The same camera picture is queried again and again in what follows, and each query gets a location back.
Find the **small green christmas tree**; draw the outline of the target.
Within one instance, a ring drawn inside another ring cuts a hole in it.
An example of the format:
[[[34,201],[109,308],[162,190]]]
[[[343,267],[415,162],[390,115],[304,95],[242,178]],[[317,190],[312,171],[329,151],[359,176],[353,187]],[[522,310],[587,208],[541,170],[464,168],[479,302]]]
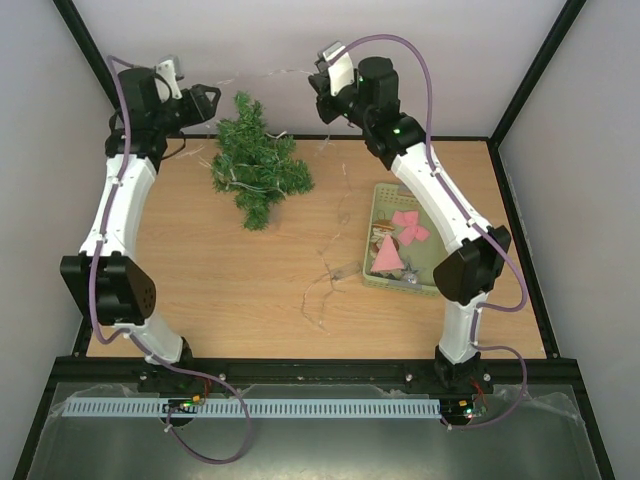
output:
[[[267,132],[260,101],[238,91],[234,106],[237,117],[218,123],[212,183],[217,192],[234,196],[244,229],[262,231],[269,226],[274,206],[290,196],[310,193],[314,180],[308,165],[295,157],[294,138]]]

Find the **green perforated plastic basket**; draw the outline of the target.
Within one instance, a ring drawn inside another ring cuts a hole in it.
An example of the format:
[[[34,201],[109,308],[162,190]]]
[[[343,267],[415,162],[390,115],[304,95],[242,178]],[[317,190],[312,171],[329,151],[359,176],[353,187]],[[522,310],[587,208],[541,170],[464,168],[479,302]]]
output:
[[[365,243],[363,284],[437,297],[433,271],[446,256],[433,221],[408,188],[377,184]]]

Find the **clear plastic battery box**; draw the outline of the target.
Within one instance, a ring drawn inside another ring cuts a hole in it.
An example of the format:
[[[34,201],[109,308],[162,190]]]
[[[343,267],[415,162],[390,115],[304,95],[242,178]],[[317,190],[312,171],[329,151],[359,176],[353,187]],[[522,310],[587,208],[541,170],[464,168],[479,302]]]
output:
[[[330,279],[332,281],[342,281],[361,272],[361,266],[358,262],[352,262],[341,267],[334,268],[330,271]]]

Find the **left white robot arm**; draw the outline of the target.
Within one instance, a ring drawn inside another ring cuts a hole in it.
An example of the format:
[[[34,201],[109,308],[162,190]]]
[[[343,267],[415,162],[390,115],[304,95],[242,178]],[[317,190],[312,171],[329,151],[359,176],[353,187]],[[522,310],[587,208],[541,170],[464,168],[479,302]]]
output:
[[[118,73],[122,104],[109,120],[100,203],[78,254],[60,263],[96,339],[108,345],[129,338],[151,364],[180,362],[188,343],[157,311],[156,286],[135,261],[143,209],[161,163],[171,156],[168,138],[211,120],[221,97],[217,87],[180,88],[182,77],[175,57]]]

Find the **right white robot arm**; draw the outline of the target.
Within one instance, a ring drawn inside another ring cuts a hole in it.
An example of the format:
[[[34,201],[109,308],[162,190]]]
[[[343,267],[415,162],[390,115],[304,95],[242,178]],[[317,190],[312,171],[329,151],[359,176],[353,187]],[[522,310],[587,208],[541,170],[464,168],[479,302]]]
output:
[[[349,56],[319,59],[309,78],[321,120],[339,117],[360,128],[367,149],[414,195],[440,235],[446,258],[433,271],[445,298],[445,319],[435,350],[438,384],[458,391],[483,377],[477,330],[489,293],[501,275],[511,235],[478,214],[453,184],[427,143],[424,128],[402,112],[399,77],[390,59]]]

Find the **pink fabric bow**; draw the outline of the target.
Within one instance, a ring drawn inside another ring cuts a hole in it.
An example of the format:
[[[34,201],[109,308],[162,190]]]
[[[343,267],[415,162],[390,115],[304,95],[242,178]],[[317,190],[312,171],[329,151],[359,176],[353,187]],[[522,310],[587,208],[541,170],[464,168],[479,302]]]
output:
[[[414,241],[424,242],[431,235],[430,231],[420,224],[420,213],[417,210],[396,210],[392,216],[392,223],[402,228],[397,238],[405,247]]]

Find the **pink fabric triangle ornament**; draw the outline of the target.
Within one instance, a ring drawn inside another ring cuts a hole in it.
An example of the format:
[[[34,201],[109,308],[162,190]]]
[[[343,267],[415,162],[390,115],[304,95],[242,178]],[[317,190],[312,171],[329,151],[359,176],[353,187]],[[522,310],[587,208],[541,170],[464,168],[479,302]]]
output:
[[[377,256],[371,267],[374,273],[400,270],[404,267],[404,262],[400,258],[398,249],[395,247],[393,237],[386,235]]]

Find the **silver star ornament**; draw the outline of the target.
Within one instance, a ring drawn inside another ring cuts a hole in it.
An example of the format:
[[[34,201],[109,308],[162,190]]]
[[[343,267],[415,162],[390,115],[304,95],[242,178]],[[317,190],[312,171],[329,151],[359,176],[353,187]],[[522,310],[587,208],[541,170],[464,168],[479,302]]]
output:
[[[406,273],[409,273],[409,272],[415,272],[415,273],[418,274],[418,277],[419,277],[419,283],[418,284],[411,284],[411,285],[421,285],[421,277],[420,277],[420,275],[421,275],[421,272],[422,272],[422,268],[419,265],[417,265],[409,256],[407,256],[403,260],[403,266],[400,268],[397,280],[400,281],[400,282],[403,282],[403,283],[407,283],[404,280],[403,276]]]

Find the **black aluminium front rail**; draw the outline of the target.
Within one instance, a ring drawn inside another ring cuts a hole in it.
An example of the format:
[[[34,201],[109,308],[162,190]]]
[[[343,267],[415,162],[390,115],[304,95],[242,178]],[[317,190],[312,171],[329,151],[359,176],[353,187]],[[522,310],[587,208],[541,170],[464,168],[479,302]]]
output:
[[[572,384],[581,382],[581,372],[572,359],[525,360],[529,384]],[[355,383],[375,385],[420,385],[428,389],[444,387],[436,373],[434,360],[285,360],[285,359],[216,359],[196,358],[187,367],[214,376],[224,374],[232,385]],[[478,373],[470,375],[480,383],[488,373],[496,383],[518,384],[522,367],[518,360],[481,360]],[[59,357],[55,360],[50,382],[124,381],[136,382],[140,377],[160,379],[171,371],[152,366],[142,358],[127,357]]]

